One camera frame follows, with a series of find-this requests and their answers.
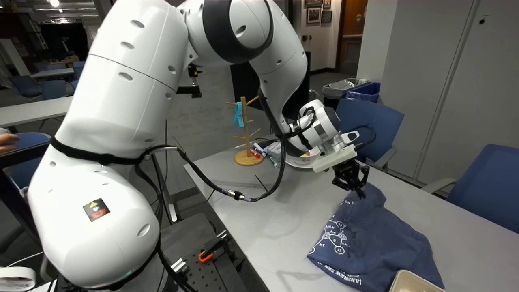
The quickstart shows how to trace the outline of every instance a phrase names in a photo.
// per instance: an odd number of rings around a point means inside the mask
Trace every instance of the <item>chair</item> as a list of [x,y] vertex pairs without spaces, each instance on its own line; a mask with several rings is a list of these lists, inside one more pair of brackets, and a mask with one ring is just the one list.
[[84,69],[84,62],[75,62],[73,64],[75,80],[81,79],[83,69]]
[[34,171],[41,163],[42,150],[50,143],[50,137],[44,134],[18,134],[18,139],[15,152],[11,155],[0,156],[0,199],[5,203],[0,207],[0,252],[3,252],[24,231],[31,231],[31,226],[26,221],[28,207],[23,194],[24,189],[29,187]]
[[383,105],[350,100],[341,100],[336,113],[342,134],[360,132],[359,143],[365,145],[359,150],[360,158],[372,161],[376,169],[386,169],[389,160],[396,155],[393,142],[404,116]]
[[11,83],[16,88],[16,92],[24,98],[36,98],[44,93],[44,88],[39,85],[39,82],[29,77],[15,77],[11,79]]
[[448,202],[519,234],[519,150],[488,145],[461,181],[423,187],[435,194],[454,184]]
[[63,98],[67,95],[65,80],[41,82],[41,87],[44,90],[42,93],[44,100]]

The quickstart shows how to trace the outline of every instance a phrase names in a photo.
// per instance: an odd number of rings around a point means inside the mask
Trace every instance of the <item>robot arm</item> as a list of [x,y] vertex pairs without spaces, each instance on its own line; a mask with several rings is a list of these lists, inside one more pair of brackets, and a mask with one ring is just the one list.
[[292,155],[323,148],[316,171],[352,160],[336,116],[320,101],[287,121],[307,59],[273,0],[118,0],[91,48],[75,100],[29,187],[46,257],[73,285],[115,285],[154,254],[159,225],[118,173],[159,145],[180,75],[190,64],[250,62],[276,135]]

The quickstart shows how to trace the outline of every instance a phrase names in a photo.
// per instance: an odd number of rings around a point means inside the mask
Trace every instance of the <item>blue t-shirt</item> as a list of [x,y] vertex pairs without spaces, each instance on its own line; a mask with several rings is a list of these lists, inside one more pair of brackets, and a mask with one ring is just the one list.
[[386,197],[376,187],[363,192],[365,200],[352,195],[339,205],[308,260],[359,291],[389,291],[399,270],[443,288],[427,238],[384,210]]

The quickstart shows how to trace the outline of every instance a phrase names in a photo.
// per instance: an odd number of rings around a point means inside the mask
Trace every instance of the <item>desk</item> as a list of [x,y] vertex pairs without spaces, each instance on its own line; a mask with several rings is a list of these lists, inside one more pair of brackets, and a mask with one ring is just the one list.
[[[255,174],[269,184],[274,182],[276,169],[266,163],[239,168],[234,155],[224,152],[196,165],[221,187],[247,192],[248,197],[261,195]],[[188,166],[185,169],[208,197],[211,189]],[[331,181],[333,173],[313,174],[287,168],[281,189],[264,202],[250,205],[217,194],[209,200],[273,292],[350,291],[307,260],[326,221],[346,197]],[[375,169],[370,182],[386,195],[389,212],[428,238],[448,291],[517,291],[517,234]]]
[[57,77],[68,77],[68,75],[73,75],[73,74],[75,74],[73,69],[58,69],[58,70],[37,72],[37,74],[31,75],[31,79],[34,79],[34,80],[57,79]]
[[41,103],[0,108],[0,127],[13,127],[65,116],[68,113],[70,103],[71,96],[62,100],[49,100]]

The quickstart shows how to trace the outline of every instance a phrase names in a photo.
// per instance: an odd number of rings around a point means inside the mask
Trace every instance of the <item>robot logo sticker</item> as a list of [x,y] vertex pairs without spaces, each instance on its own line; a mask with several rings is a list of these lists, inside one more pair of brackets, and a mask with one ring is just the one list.
[[99,218],[106,216],[110,213],[110,210],[107,208],[107,205],[102,202],[102,199],[94,200],[88,205],[83,207],[88,220],[91,220],[91,223],[97,221]]

